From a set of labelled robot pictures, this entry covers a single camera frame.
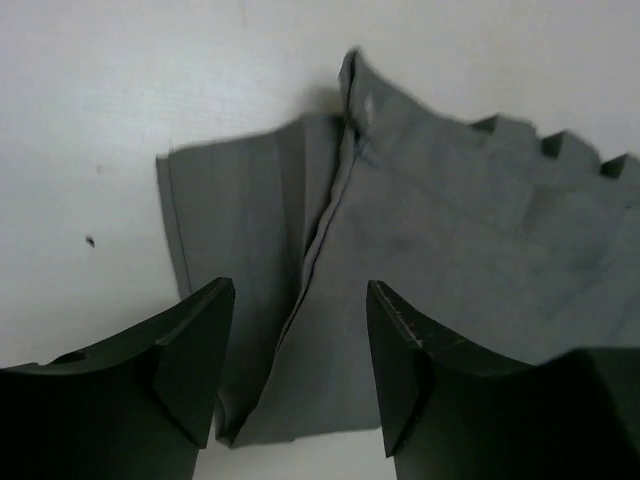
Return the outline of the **grey pleated skirt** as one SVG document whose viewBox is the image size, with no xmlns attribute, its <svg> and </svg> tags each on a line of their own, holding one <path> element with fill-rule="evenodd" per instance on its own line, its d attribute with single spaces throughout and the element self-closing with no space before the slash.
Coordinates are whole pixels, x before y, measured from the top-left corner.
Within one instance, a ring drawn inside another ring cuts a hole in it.
<svg viewBox="0 0 640 480">
<path fill-rule="evenodd" d="M 338 114 L 160 157 L 179 293 L 236 300 L 215 433 L 232 447 L 375 429 L 366 290 L 387 283 L 539 363 L 639 341 L 639 162 L 569 131 L 424 108 L 350 50 Z"/>
</svg>

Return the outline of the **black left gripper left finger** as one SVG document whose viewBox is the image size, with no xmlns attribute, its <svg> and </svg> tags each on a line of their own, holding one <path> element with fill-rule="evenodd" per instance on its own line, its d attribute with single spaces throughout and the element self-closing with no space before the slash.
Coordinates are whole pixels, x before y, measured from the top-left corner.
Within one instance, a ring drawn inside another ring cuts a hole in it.
<svg viewBox="0 0 640 480">
<path fill-rule="evenodd" d="M 218 278 L 91 346 L 1 372 L 5 479 L 189 479 L 208 442 L 235 289 Z"/>
</svg>

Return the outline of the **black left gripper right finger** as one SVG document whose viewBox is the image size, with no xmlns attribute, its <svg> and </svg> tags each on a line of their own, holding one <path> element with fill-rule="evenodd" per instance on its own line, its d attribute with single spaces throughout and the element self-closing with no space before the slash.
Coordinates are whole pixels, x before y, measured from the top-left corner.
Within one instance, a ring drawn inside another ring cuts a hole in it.
<svg viewBox="0 0 640 480">
<path fill-rule="evenodd" d="M 386 455 L 400 479 L 635 479 L 639 352 L 579 348 L 540 365 L 420 313 L 381 281 L 367 328 Z"/>
</svg>

